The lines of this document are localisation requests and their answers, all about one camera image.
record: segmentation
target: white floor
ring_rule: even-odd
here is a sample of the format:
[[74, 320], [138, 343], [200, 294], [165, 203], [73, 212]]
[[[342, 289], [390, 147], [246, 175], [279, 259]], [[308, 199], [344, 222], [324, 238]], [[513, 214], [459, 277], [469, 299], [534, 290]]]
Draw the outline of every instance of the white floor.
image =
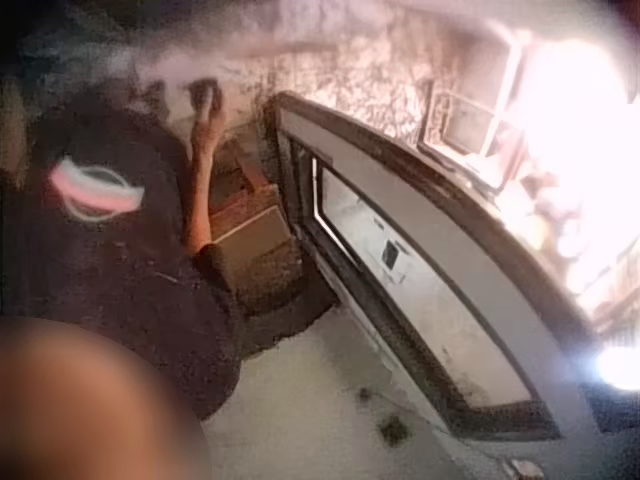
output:
[[[462, 478], [427, 424], [361, 387], [398, 397], [390, 372], [345, 310], [248, 360], [229, 402], [205, 424], [213, 478], [227, 480]], [[397, 414], [411, 436], [394, 448], [378, 424]]]

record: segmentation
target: pink stripe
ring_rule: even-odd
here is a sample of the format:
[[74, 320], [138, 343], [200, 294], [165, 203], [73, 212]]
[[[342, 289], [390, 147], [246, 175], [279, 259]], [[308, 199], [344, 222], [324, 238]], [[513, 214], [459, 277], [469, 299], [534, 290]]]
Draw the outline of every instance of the pink stripe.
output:
[[138, 209], [137, 198], [92, 192], [86, 186], [75, 184], [61, 168], [56, 168], [52, 172], [51, 181], [61, 195], [86, 207], [118, 213], [133, 212]]

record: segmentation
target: hand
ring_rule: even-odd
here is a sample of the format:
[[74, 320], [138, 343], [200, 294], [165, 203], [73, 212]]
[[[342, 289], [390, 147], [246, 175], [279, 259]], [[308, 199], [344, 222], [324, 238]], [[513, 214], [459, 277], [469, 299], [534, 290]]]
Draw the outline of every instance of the hand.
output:
[[196, 103], [196, 122], [191, 131], [193, 158], [198, 162], [213, 164], [215, 152], [226, 124], [224, 96], [217, 82], [207, 82]]

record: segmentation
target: stone wall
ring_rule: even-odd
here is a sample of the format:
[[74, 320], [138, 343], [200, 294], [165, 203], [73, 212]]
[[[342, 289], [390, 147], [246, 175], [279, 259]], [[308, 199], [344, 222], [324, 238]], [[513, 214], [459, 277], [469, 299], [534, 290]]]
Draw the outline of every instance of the stone wall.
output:
[[[196, 22], [183, 37], [168, 40], [160, 33], [163, 50], [155, 48], [161, 37], [147, 40], [150, 47], [140, 50], [136, 67], [143, 83], [166, 82], [169, 121], [183, 132], [192, 115], [184, 87], [203, 76], [217, 77], [228, 99], [228, 135], [259, 158], [267, 174], [273, 168], [261, 112], [268, 98], [284, 90], [414, 146], [426, 83], [453, 84], [460, 37], [424, 12], [364, 3], [368, 9], [347, 0], [280, 0], [235, 17], [226, 11]], [[260, 22], [264, 17], [271, 21]], [[236, 30], [216, 28], [222, 19]]]

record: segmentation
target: oven door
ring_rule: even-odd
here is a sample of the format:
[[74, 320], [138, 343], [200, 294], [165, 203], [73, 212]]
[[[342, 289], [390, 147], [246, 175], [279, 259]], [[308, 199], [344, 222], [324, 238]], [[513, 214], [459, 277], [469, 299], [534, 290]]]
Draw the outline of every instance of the oven door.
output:
[[490, 208], [355, 120], [275, 104], [289, 221], [453, 460], [473, 478], [611, 478], [637, 431], [601, 433], [583, 319]]

